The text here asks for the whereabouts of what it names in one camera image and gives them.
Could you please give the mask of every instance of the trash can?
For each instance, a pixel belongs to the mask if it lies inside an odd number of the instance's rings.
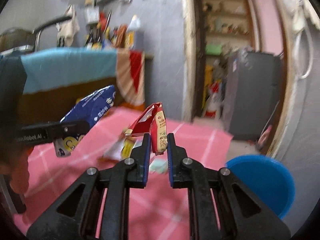
[[[227,167],[280,219],[289,211],[295,195],[291,174],[280,162],[263,155],[244,155]]]

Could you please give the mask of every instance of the blue snack bag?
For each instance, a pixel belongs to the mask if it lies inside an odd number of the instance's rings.
[[[116,96],[114,85],[110,85],[82,98],[60,122],[86,120],[90,129],[113,106]],[[84,134],[75,134],[53,142],[57,157],[67,157],[82,140]]]

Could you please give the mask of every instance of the tile floor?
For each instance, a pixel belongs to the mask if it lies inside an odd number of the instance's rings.
[[[224,130],[221,119],[215,120],[210,118],[195,117],[194,123],[197,125],[207,125],[207,126],[215,127],[217,129]],[[237,156],[247,155],[247,154],[259,154],[259,152],[256,150],[254,145],[250,145],[246,141],[232,140],[227,153],[227,161]]]

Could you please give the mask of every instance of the silver screw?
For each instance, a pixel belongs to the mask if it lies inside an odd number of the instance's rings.
[[[223,175],[223,176],[228,176],[230,174],[230,170],[228,168],[222,168],[220,170],[220,173]]]
[[[124,163],[127,164],[127,165],[131,165],[134,163],[134,159],[133,158],[126,158],[124,160]]]
[[[96,174],[97,171],[98,170],[96,168],[94,168],[94,167],[91,167],[91,168],[87,169],[87,173],[89,175],[94,175],[94,174]]]
[[[182,162],[183,162],[185,165],[189,165],[189,164],[192,163],[192,159],[190,159],[190,158],[184,158],[184,159],[182,160]]]

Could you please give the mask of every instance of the red bag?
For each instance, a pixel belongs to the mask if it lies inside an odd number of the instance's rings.
[[[126,130],[126,136],[143,136],[150,133],[152,151],[156,155],[167,149],[167,130],[162,103],[150,105],[142,115]]]

